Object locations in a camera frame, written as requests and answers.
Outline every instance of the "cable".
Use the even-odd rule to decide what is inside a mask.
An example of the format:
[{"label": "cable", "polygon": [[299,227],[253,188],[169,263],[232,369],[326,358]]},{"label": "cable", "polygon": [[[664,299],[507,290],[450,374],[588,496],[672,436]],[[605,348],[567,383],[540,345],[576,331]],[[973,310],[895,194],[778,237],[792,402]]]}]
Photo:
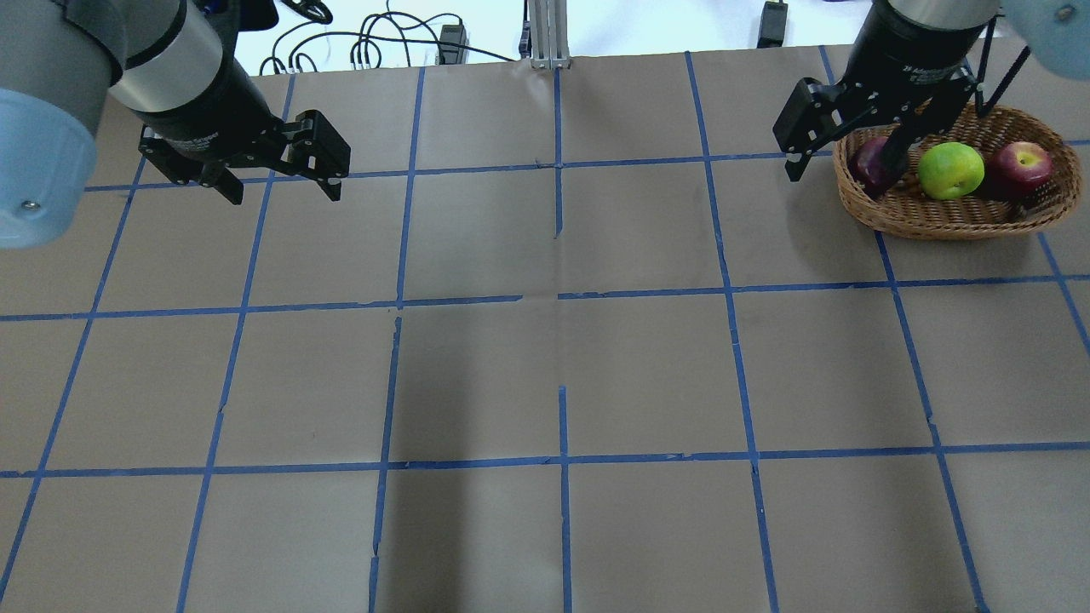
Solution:
[{"label": "cable", "polygon": [[[314,58],[312,58],[311,56],[307,56],[306,53],[296,53],[295,55],[295,59],[298,60],[300,58],[306,58],[311,62],[311,68],[314,69],[314,72],[318,72],[318,64],[314,63]],[[303,67],[302,65],[299,67],[299,71],[300,72],[303,71]]]},{"label": "cable", "polygon": [[257,70],[257,74],[263,74],[262,70],[264,70],[265,63],[268,62],[269,60],[272,61],[272,72],[275,74],[280,74],[281,71],[288,72],[288,69],[283,65],[283,62],[280,61],[279,59],[277,59],[277,57],[276,57],[276,48],[277,48],[277,46],[280,45],[280,41],[283,40],[283,38],[286,36],[288,36],[289,34],[291,34],[292,32],[295,32],[296,29],[299,29],[301,27],[306,27],[308,25],[315,25],[316,23],[317,22],[303,22],[303,23],[301,23],[299,25],[295,25],[295,26],[289,28],[287,32],[284,32],[283,34],[281,34],[280,36],[278,36],[277,39],[276,39],[276,41],[272,43],[272,51],[269,53],[269,57],[265,58],[265,60],[262,62],[261,68]]},{"label": "cable", "polygon": [[269,62],[272,62],[272,70],[276,71],[276,74],[280,74],[280,71],[288,72],[288,67],[283,65],[283,62],[277,58],[268,57],[262,61],[262,65],[257,69],[258,76],[265,74],[265,64]]},{"label": "cable", "polygon": [[[288,53],[288,67],[289,68],[294,68],[294,62],[293,62],[292,58],[294,58],[295,53],[299,52],[300,48],[302,48],[307,43],[311,43],[312,40],[316,40],[316,39],[322,38],[324,36],[355,36],[355,37],[359,38],[360,37],[360,33],[359,32],[335,31],[335,32],[323,32],[320,34],[315,34],[313,36],[310,36],[306,39],[304,39],[302,43],[300,43],[299,45],[295,45],[295,47],[291,50],[291,52]],[[367,38],[367,39],[385,40],[385,41],[388,41],[388,43],[401,43],[400,38],[388,38],[388,37],[385,37],[385,36],[374,36],[374,35],[372,35],[372,36],[364,35],[364,37]],[[409,39],[409,40],[405,40],[405,43],[423,44],[423,45],[437,45],[437,41],[435,41],[435,40],[415,40],[415,39]],[[465,49],[467,51],[474,51],[474,52],[477,52],[477,53],[481,53],[481,55],[484,55],[484,56],[488,56],[491,58],[496,58],[497,60],[504,60],[504,61],[507,61],[507,62],[513,62],[514,61],[511,58],[508,58],[506,56],[500,56],[499,53],[493,53],[492,51],[485,51],[484,49],[477,49],[476,47],[470,47],[469,45],[460,45],[458,43],[441,43],[441,45],[447,46],[447,47],[453,47],[456,49]]]},{"label": "cable", "polygon": [[363,63],[363,59],[360,58],[360,41],[356,40],[352,48],[348,51],[348,61],[352,63],[352,68],[382,68],[383,67],[383,49],[372,39],[364,40],[364,45],[371,45],[375,48],[375,55],[378,59],[375,60],[375,65],[370,67]]},{"label": "cable", "polygon": [[[365,27],[367,29],[367,34],[366,35],[371,36],[371,31],[375,28],[375,24],[377,24],[379,20],[386,20],[386,21],[390,22],[391,24],[393,24],[393,27],[397,28],[398,34],[401,35],[401,44],[404,46],[404,50],[405,50],[405,64],[409,65],[409,67],[411,67],[412,65],[412,58],[409,55],[409,43],[405,41],[405,39],[408,38],[408,36],[405,36],[405,31],[398,24],[397,21],[393,20],[393,17],[389,14],[389,12],[387,12],[387,13],[378,13],[378,14],[374,14],[373,13],[373,14],[370,14],[366,17],[364,17],[363,19],[363,23],[360,24],[360,40],[358,40],[356,43],[363,43],[364,28]],[[371,52],[370,52],[370,49],[366,46],[364,46],[362,50],[363,50],[363,58],[360,59],[360,63],[366,62],[366,63],[370,64],[371,63]],[[360,51],[360,47],[356,47],[356,53],[358,55],[359,55],[359,51]]]},{"label": "cable", "polygon": [[311,23],[329,25],[334,23],[334,13],[322,0],[280,0],[286,7]]},{"label": "cable", "polygon": [[[409,40],[405,37],[405,32],[409,31],[409,29],[414,29],[414,28],[417,28],[417,27],[423,27],[423,28],[427,29],[428,34],[432,35],[432,38],[435,39],[435,44],[438,45],[439,44],[439,37],[438,37],[438,35],[435,34],[435,31],[432,29],[432,26],[427,25],[427,22],[432,21],[434,19],[437,19],[437,17],[439,17],[441,15],[443,14],[440,13],[439,15],[433,16],[433,17],[431,17],[428,20],[422,20],[422,19],[420,19],[420,17],[417,17],[415,15],[410,15],[409,13],[403,13],[401,11],[387,11],[387,12],[380,14],[380,15],[375,15],[375,20],[372,21],[371,22],[371,26],[367,27],[367,34],[366,35],[371,36],[371,32],[375,28],[375,24],[377,24],[378,20],[380,20],[380,19],[385,19],[385,20],[389,21],[390,23],[392,23],[393,27],[398,28],[398,33],[401,34],[401,41],[402,41],[402,44],[404,45],[404,48],[405,48],[405,63],[411,67],[412,65],[412,58],[409,55]],[[409,27],[402,27],[401,24],[399,24],[397,22],[397,20],[393,19],[393,17],[398,17],[398,16],[400,16],[400,17],[409,17],[409,19],[415,21],[416,25],[409,26]],[[360,25],[361,40],[362,40],[362,37],[364,35],[363,27],[366,24],[366,22],[367,22],[367,20],[364,20],[364,23]],[[367,56],[367,49],[364,48],[363,51],[364,51],[365,59],[367,59],[368,62],[370,62],[370,58],[366,58],[366,56]]]}]

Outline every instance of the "grid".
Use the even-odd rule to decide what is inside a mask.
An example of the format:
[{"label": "grid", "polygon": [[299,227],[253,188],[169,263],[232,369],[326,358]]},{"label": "grid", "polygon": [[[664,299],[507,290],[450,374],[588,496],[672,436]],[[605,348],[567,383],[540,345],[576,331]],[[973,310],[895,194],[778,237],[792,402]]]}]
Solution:
[{"label": "grid", "polygon": [[[832,80],[832,69],[829,67],[828,57],[824,48],[821,48],[821,56],[827,75]],[[114,256],[117,254],[118,245],[121,241],[122,233],[124,232],[125,223],[129,217],[133,197],[135,196],[136,192],[138,190],[191,189],[191,188],[179,188],[177,185],[173,185],[172,183],[142,184],[140,181],[145,166],[143,160],[141,160],[136,169],[132,183],[121,184],[121,185],[104,185],[104,187],[88,188],[87,189],[88,192],[111,191],[111,192],[128,193],[125,206],[121,214],[117,232],[113,237],[113,242],[110,249],[110,253],[109,256],[107,257],[106,266],[99,279],[90,310],[87,312],[72,312],[72,313],[0,315],[0,322],[55,321],[55,320],[77,320],[86,322],[83,327],[83,333],[80,338],[75,357],[72,361],[71,369],[68,374],[60,405],[58,407],[56,417],[52,421],[49,431],[49,436],[46,440],[45,447],[43,449],[40,461],[38,462],[37,468],[34,470],[26,470],[26,471],[0,472],[0,479],[21,479],[21,480],[31,480],[32,482],[29,494],[27,496],[22,518],[19,524],[19,529],[15,534],[15,539],[10,550],[10,554],[7,557],[7,564],[4,566],[3,575],[2,577],[0,577],[0,601],[2,601],[3,599],[4,591],[8,587],[9,580],[11,579],[13,567],[16,564],[20,553],[20,545],[24,538],[27,522],[35,507],[35,501],[38,489],[45,479],[93,478],[93,477],[107,477],[107,476],[117,476],[117,477],[179,476],[179,474],[202,476],[199,498],[197,501],[196,513],[193,519],[192,532],[185,557],[184,572],[180,579],[177,611],[181,613],[182,611],[185,610],[189,584],[191,579],[191,573],[193,569],[193,562],[201,539],[201,528],[204,516],[205,503],[207,501],[209,485],[214,476],[373,471],[378,474],[378,489],[376,497],[377,502],[376,502],[375,520],[374,520],[373,556],[371,560],[371,574],[368,579],[371,610],[373,611],[375,608],[375,600],[376,600],[375,596],[377,591],[378,580],[382,573],[382,561],[379,558],[379,543],[383,538],[387,477],[390,471],[451,470],[451,469],[476,469],[476,468],[514,467],[514,466],[557,465],[560,467],[561,470],[560,473],[561,496],[559,503],[560,503],[560,512],[562,518],[560,537],[562,542],[562,554],[564,554],[562,555],[564,610],[572,611],[571,510],[570,510],[570,500],[569,500],[570,466],[593,465],[593,464],[627,464],[627,462],[646,464],[646,462],[738,461],[738,462],[749,462],[751,467],[752,489],[755,502],[754,515],[759,530],[768,602],[772,611],[778,612],[779,603],[777,598],[776,579],[774,573],[775,565],[772,554],[772,548],[770,545],[768,526],[765,519],[764,496],[763,496],[762,480],[761,480],[761,460],[802,459],[802,458],[884,457],[884,456],[933,456],[936,459],[938,469],[942,474],[943,486],[949,505],[950,520],[953,521],[957,534],[958,544],[960,546],[961,556],[964,558],[966,570],[969,576],[969,582],[972,589],[973,598],[976,600],[976,605],[980,611],[984,612],[989,611],[989,606],[985,601],[985,594],[981,589],[980,581],[977,575],[977,569],[972,556],[971,543],[969,542],[965,527],[961,521],[961,514],[958,506],[957,494],[950,478],[949,469],[946,464],[947,456],[960,455],[960,454],[993,454],[993,453],[1005,454],[1005,453],[1025,453],[1025,452],[1042,452],[1042,450],[1049,450],[1049,452],[1090,450],[1090,441],[1076,441],[1076,442],[1045,441],[1038,443],[945,445],[940,435],[938,428],[935,425],[932,419],[933,414],[931,410],[931,401],[929,398],[928,386],[924,381],[919,358],[917,356],[912,330],[909,326],[908,317],[906,316],[900,290],[901,288],[912,288],[912,287],[1055,284],[1056,286],[1058,286],[1064,296],[1066,305],[1070,312],[1071,320],[1074,321],[1075,327],[1080,337],[1079,340],[1082,344],[1083,348],[1086,349],[1088,356],[1090,356],[1090,337],[1088,337],[1086,324],[1078,312],[1075,299],[1073,298],[1071,291],[1069,289],[1070,281],[1087,281],[1090,280],[1090,275],[1065,275],[1062,272],[1059,264],[1057,263],[1057,260],[1052,252],[1047,238],[1044,235],[1039,235],[1038,236],[1039,247],[1044,253],[1049,262],[1049,265],[1052,269],[1051,276],[1038,275],[1038,276],[1024,276],[1024,277],[898,280],[895,275],[893,264],[891,262],[885,240],[881,233],[875,232],[874,233],[875,249],[877,251],[879,256],[881,257],[882,265],[886,276],[884,280],[858,281],[858,283],[848,281],[848,283],[780,284],[780,285],[749,285],[749,286],[734,285],[731,283],[727,255],[725,252],[724,232],[720,228],[720,221],[719,221],[720,218],[718,215],[718,199],[716,195],[716,181],[713,176],[713,163],[725,161],[725,160],[744,160],[744,159],[777,159],[782,158],[783,155],[779,153],[712,155],[708,147],[708,136],[705,127],[703,105],[701,101],[700,87],[698,84],[697,74],[693,69],[692,57],[687,52],[685,55],[685,59],[688,69],[688,80],[692,89],[692,103],[694,105],[697,119],[699,123],[700,141],[702,149],[701,156],[677,157],[677,158],[564,161],[564,155],[561,148],[562,147],[562,142],[561,142],[562,141],[561,140],[562,76],[561,72],[557,71],[554,73],[554,80],[553,80],[554,112],[555,112],[555,160],[552,164],[486,166],[486,167],[443,168],[443,169],[416,168],[416,149],[420,137],[421,107],[425,88],[425,76],[427,75],[427,71],[422,69],[419,70],[417,71],[419,76],[416,80],[416,91],[415,91],[415,105],[413,111],[412,142],[410,146],[408,168],[403,171],[353,172],[349,176],[350,179],[373,178],[373,177],[403,177],[407,180],[402,230],[400,238],[400,255],[398,262],[397,298],[392,301],[375,301],[367,303],[354,303],[354,302],[353,303],[346,303],[346,302],[292,303],[292,304],[275,304],[275,305],[250,304],[250,295],[253,285],[254,272],[257,264],[257,259],[261,251],[262,236],[265,225],[265,216],[268,209],[271,189],[275,183],[300,180],[298,178],[291,178],[291,177],[276,177],[274,176],[272,172],[269,172],[269,176],[265,179],[243,180],[243,182],[245,183],[264,184],[264,197],[262,200],[261,212],[257,218],[256,231],[254,235],[253,244],[250,252],[249,267],[246,272],[245,286],[242,293],[242,300],[238,306],[208,306],[208,308],[197,308],[197,309],[172,309],[172,310],[161,309],[161,310],[142,310],[142,311],[101,311],[99,310],[99,303],[101,301],[106,283],[109,277]],[[287,116],[288,109],[290,108],[294,85],[295,85],[295,77],[292,76],[288,85],[287,100],[282,111],[283,117]],[[1070,142],[1070,144],[1083,147],[1090,145],[1090,141],[1073,141]],[[819,156],[828,155],[828,152],[819,152],[818,155]],[[397,389],[399,350],[400,350],[401,332],[402,332],[402,318],[398,316],[395,320],[395,329],[392,333],[386,412],[385,412],[384,429],[383,429],[382,458],[379,461],[276,465],[276,466],[222,466],[217,464],[216,455],[219,445],[220,431],[223,423],[222,409],[223,407],[227,406],[231,393],[231,384],[232,384],[232,377],[234,375],[235,362],[239,354],[239,348],[242,340],[246,316],[249,314],[290,312],[290,311],[311,311],[311,310],[361,310],[361,309],[396,309],[400,313],[409,309],[420,309],[420,308],[428,308],[437,305],[505,303],[505,302],[518,302],[523,299],[523,296],[517,296],[517,295],[481,296],[471,298],[449,298],[449,299],[416,299],[416,300],[405,299],[405,292],[404,292],[405,268],[407,268],[407,256],[409,250],[409,237],[411,232],[413,189],[416,177],[428,176],[428,175],[445,175],[445,173],[519,172],[525,170],[553,168],[555,176],[555,187],[556,187],[556,194],[555,194],[556,235],[559,236],[564,231],[562,181],[564,181],[565,169],[585,168],[585,167],[673,165],[673,164],[694,164],[694,165],[700,164],[703,166],[706,179],[708,199],[712,207],[711,218],[713,224],[715,243],[717,248],[717,260],[718,260],[719,272],[722,275],[722,285],[717,287],[694,287],[694,288],[661,289],[661,290],[642,289],[642,290],[614,290],[614,291],[601,291],[601,292],[595,292],[595,291],[561,292],[557,295],[557,299],[560,301],[578,301],[578,300],[609,300],[609,299],[649,298],[649,297],[668,297],[668,296],[674,296],[674,297],[723,296],[725,300],[726,316],[728,320],[729,332],[730,332],[730,345],[731,345],[731,350],[734,352],[735,364],[736,364],[735,374],[737,376],[738,388],[741,399],[742,421],[744,424],[744,434],[746,434],[744,450],[719,450],[719,452],[693,453],[693,454],[571,455],[569,454],[569,443],[568,443],[567,388],[561,385],[558,389],[558,406],[557,406],[558,419],[559,419],[558,455],[448,460],[448,461],[414,461],[414,460],[391,461],[390,440],[391,440],[392,424],[396,418],[395,394]],[[880,289],[880,288],[887,289],[889,291],[891,298],[896,309],[897,317],[900,324],[900,332],[904,337],[905,350],[907,351],[907,354],[909,357],[920,400],[923,406],[923,411],[924,411],[923,417],[929,424],[929,430],[931,434],[931,445],[910,446],[910,447],[824,448],[824,449],[763,449],[759,447],[756,436],[754,434],[753,420],[750,412],[749,390],[747,385],[746,366],[744,366],[746,361],[743,356],[742,342],[739,337],[739,326],[736,315],[735,296],[742,293],[756,293],[756,292],[850,291],[853,289]],[[223,385],[220,398],[220,411],[218,412],[216,418],[211,438],[208,445],[207,460],[204,466],[146,467],[146,468],[131,468],[131,469],[47,468],[58,430],[64,417],[64,410],[68,404],[68,399],[72,392],[72,386],[75,381],[77,371],[80,369],[80,362],[84,353],[84,350],[86,348],[87,339],[90,334],[92,327],[96,321],[109,320],[109,318],[129,318],[129,317],[201,316],[201,315],[237,316],[233,344],[231,347],[227,372],[223,377]]]}]

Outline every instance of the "wicker basket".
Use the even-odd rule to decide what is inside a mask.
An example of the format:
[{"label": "wicker basket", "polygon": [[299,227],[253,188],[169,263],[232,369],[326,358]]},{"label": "wicker basket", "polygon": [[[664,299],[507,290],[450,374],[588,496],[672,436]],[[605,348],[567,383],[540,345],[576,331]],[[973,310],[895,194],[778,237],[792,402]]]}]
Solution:
[{"label": "wicker basket", "polygon": [[[980,119],[972,105],[966,107],[948,134],[929,136],[919,147],[913,147],[909,152],[909,170],[905,178],[875,201],[851,178],[848,164],[863,143],[892,130],[893,127],[858,130],[837,142],[833,152],[844,207],[875,230],[924,240],[989,239],[1044,229],[1078,206],[1082,189],[1079,159],[1058,134],[1036,118],[1009,107],[997,106]],[[1052,156],[1052,179],[1020,201],[1000,202],[976,195],[931,200],[920,189],[917,163],[922,152],[945,141],[971,145],[984,159],[1007,143],[1038,143]]]}]

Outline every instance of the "green apple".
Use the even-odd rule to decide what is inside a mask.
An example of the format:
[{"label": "green apple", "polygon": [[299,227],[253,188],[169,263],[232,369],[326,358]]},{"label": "green apple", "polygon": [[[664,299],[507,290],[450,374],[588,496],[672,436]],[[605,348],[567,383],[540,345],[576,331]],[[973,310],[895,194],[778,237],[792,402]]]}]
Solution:
[{"label": "green apple", "polygon": [[923,193],[935,200],[961,197],[984,181],[984,158],[965,143],[935,145],[920,157]]}]

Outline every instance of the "metal post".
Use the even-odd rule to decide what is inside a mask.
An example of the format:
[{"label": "metal post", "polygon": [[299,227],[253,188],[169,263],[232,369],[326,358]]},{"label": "metal post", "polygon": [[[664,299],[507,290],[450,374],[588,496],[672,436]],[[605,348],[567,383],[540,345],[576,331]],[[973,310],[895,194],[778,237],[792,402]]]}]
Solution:
[{"label": "metal post", "polygon": [[571,65],[568,53],[568,0],[530,0],[530,32],[536,69]]}]

